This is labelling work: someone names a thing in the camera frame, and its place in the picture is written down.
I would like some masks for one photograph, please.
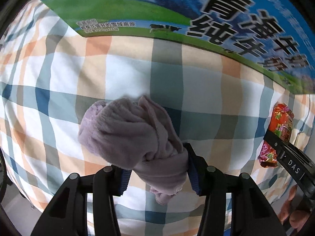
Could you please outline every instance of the cow illustration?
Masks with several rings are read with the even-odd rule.
[[[174,32],[181,29],[180,27],[174,27],[174,26],[169,26],[169,25],[156,25],[156,24],[151,24],[150,27],[151,27],[150,33],[156,32],[156,31]]]

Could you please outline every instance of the checkered tablecloth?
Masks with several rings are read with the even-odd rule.
[[[0,146],[9,177],[40,210],[72,172],[107,165],[78,142],[85,111],[100,99],[150,96],[169,113],[180,138],[224,173],[249,173],[270,202],[290,181],[283,168],[261,168],[257,156],[275,104],[295,114],[291,142],[303,149],[315,113],[314,95],[294,96],[227,57],[159,39],[83,38],[39,0],[30,1],[2,39]],[[156,203],[132,173],[115,198],[123,235],[190,236],[204,198],[189,182],[168,205]],[[92,195],[88,229],[93,234]],[[231,222],[227,195],[226,227]]]

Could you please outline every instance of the red snack package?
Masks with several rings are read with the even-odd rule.
[[[278,104],[273,109],[268,129],[283,141],[289,142],[292,133],[293,118],[294,114],[286,104]],[[278,162],[276,158],[277,154],[275,149],[264,141],[258,156],[260,165],[263,168],[277,167]]]

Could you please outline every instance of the crumpled cloth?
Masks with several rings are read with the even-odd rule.
[[[151,186],[161,205],[184,185],[188,153],[163,107],[142,96],[97,101],[85,113],[78,136],[88,151],[126,170]]]

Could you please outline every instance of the purple towel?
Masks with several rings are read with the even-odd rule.
[[[188,153],[164,108],[142,96],[97,101],[85,113],[79,142],[93,154],[134,170],[151,186],[160,204],[167,204],[185,183]]]

